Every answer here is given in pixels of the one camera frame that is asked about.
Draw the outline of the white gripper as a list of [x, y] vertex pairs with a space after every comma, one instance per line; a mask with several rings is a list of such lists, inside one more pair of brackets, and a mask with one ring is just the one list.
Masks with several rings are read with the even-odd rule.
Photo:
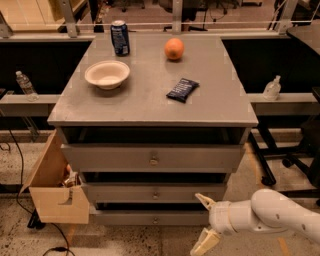
[[196, 193], [195, 197], [209, 211], [209, 223], [213, 229], [204, 228], [198, 241], [190, 251], [191, 256], [203, 256], [220, 241], [220, 235], [232, 235], [234, 229], [229, 220], [229, 201], [215, 202], [213, 199]]

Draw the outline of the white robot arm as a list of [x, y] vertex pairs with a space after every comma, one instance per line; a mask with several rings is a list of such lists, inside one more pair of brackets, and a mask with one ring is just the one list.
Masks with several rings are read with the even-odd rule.
[[249, 200], [238, 202], [216, 202], [200, 193], [195, 196], [208, 210], [210, 226], [202, 230], [191, 256], [203, 256], [222, 235], [242, 230], [265, 234], [291, 229], [320, 243], [320, 214], [275, 190], [260, 189]]

